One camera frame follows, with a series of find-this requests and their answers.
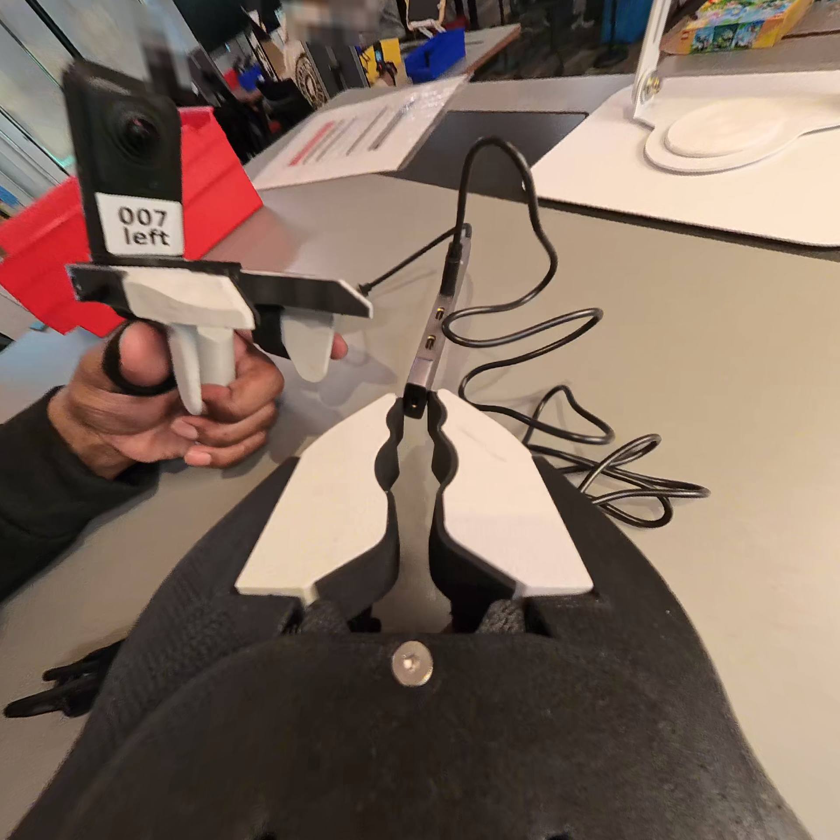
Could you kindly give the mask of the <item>person's left hand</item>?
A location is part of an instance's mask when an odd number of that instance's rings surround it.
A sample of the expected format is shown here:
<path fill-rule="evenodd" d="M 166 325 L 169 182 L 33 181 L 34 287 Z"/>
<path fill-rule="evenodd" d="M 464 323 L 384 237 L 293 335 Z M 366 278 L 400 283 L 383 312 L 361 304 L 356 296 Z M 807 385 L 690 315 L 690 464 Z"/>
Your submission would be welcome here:
<path fill-rule="evenodd" d="M 53 428 L 94 474 L 115 479 L 133 464 L 173 459 L 195 468 L 226 469 L 267 442 L 285 382 L 249 332 L 234 336 L 233 383 L 205 385 L 198 416 L 186 411 L 177 391 L 143 397 L 119 393 L 102 369 L 106 349 L 88 351 L 48 405 Z"/>

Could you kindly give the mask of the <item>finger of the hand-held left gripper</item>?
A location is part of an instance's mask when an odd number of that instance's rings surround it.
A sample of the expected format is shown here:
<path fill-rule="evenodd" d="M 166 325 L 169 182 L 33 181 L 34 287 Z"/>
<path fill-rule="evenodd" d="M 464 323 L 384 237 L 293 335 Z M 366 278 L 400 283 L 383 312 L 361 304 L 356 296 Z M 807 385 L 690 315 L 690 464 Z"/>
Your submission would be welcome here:
<path fill-rule="evenodd" d="M 256 321 L 269 311 L 284 308 L 373 318 L 371 301 L 341 279 L 241 270 L 239 291 Z"/>

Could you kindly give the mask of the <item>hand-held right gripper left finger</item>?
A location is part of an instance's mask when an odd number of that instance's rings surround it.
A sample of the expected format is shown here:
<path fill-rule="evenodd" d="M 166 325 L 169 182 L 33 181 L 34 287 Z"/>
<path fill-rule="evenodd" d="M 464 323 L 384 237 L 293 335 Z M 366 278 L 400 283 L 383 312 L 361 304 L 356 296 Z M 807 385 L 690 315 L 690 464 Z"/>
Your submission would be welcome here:
<path fill-rule="evenodd" d="M 392 488 L 403 400 L 385 394 L 332 427 L 297 460 L 235 588 L 352 620 L 391 590 L 400 564 Z"/>

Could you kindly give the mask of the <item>colourful toy brick box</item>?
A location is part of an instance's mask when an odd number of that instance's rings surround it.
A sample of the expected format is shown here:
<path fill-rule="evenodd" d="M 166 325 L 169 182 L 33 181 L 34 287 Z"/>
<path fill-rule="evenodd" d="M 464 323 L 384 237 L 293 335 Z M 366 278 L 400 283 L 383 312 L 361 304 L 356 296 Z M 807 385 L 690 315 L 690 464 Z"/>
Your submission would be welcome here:
<path fill-rule="evenodd" d="M 811 10 L 813 1 L 709 1 L 686 23 L 676 54 L 768 49 Z"/>

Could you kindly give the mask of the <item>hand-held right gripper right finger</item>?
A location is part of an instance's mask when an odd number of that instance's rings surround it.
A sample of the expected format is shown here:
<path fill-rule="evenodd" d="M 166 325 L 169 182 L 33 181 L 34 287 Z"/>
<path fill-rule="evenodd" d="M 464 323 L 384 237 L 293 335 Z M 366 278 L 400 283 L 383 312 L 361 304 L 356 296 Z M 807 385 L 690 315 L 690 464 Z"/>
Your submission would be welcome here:
<path fill-rule="evenodd" d="M 590 573 L 530 452 L 456 394 L 429 396 L 438 481 L 428 565 L 453 622 L 504 600 L 593 591 Z"/>

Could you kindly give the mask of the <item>small blue bin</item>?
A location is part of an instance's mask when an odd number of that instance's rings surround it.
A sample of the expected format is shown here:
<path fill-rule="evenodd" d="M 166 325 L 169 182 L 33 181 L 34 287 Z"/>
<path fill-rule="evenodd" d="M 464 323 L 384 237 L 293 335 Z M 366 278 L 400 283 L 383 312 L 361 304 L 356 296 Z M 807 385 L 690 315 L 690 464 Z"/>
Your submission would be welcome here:
<path fill-rule="evenodd" d="M 466 31 L 453 28 L 409 51 L 404 56 L 403 64 L 409 80 L 417 85 L 441 78 L 465 57 Z"/>

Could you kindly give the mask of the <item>yellow plastic container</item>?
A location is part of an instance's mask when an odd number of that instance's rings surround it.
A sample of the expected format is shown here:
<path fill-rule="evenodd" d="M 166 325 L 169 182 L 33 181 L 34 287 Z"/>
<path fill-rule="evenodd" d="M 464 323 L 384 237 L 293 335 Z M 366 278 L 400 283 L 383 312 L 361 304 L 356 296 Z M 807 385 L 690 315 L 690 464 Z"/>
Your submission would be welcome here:
<path fill-rule="evenodd" d="M 384 38 L 367 47 L 356 47 L 357 56 L 370 88 L 397 87 L 403 68 L 399 38 Z"/>

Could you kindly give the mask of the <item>grey usb hub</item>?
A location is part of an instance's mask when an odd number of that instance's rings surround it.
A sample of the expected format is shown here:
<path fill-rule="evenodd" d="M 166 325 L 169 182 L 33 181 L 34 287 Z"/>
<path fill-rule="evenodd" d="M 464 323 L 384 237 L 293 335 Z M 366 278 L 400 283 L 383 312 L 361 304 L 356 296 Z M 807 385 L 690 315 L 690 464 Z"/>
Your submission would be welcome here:
<path fill-rule="evenodd" d="M 455 304 L 466 277 L 473 236 L 472 227 L 470 224 L 463 224 L 459 232 L 458 244 L 452 243 L 448 247 L 440 288 L 407 376 L 402 397 L 406 417 L 420 419 L 424 416 L 445 349 L 443 323 L 455 311 Z"/>

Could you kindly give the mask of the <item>red plastic bin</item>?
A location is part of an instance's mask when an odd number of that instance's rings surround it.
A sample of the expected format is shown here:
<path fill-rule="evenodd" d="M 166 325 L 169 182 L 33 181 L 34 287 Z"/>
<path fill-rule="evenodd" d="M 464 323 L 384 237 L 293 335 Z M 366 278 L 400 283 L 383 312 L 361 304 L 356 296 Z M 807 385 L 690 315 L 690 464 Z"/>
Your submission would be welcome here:
<path fill-rule="evenodd" d="M 262 206 L 210 107 L 182 108 L 185 257 L 201 259 Z M 66 264 L 89 261 L 77 178 L 71 176 L 1 225 L 1 287 L 33 319 L 66 334 L 99 337 L 122 321 L 109 307 L 75 298 Z"/>

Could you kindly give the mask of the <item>person's left forearm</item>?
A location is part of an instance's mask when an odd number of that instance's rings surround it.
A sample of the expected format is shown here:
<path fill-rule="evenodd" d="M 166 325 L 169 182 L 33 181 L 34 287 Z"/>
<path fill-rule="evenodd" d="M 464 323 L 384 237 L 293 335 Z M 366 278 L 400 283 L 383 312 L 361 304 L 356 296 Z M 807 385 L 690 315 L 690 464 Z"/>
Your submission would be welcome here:
<path fill-rule="evenodd" d="M 135 464 L 96 475 L 48 417 L 54 387 L 1 426 L 1 598 L 19 590 L 74 543 L 88 524 L 157 487 L 160 467 Z"/>

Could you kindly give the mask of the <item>printed instruction sheet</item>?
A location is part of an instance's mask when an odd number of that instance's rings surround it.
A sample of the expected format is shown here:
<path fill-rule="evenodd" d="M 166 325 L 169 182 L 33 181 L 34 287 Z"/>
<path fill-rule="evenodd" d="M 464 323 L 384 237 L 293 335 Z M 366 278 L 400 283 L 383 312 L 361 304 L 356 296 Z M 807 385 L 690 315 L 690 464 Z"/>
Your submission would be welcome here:
<path fill-rule="evenodd" d="M 397 172 L 434 131 L 467 80 L 456 76 L 323 108 L 300 125 L 252 183 L 262 192 Z"/>

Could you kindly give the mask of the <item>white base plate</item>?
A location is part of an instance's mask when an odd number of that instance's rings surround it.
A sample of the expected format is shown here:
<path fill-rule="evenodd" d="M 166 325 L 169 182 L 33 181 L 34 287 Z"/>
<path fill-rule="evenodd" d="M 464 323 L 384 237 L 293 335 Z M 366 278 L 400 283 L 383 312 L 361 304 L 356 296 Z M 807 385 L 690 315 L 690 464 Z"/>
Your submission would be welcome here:
<path fill-rule="evenodd" d="M 803 72 L 838 82 L 838 70 Z M 687 78 L 667 79 L 662 92 L 676 94 Z M 626 87 L 546 153 L 532 170 L 539 197 L 786 244 L 838 247 L 838 129 L 807 134 L 742 169 L 678 175 L 648 163 L 649 130 L 630 120 L 631 108 Z"/>

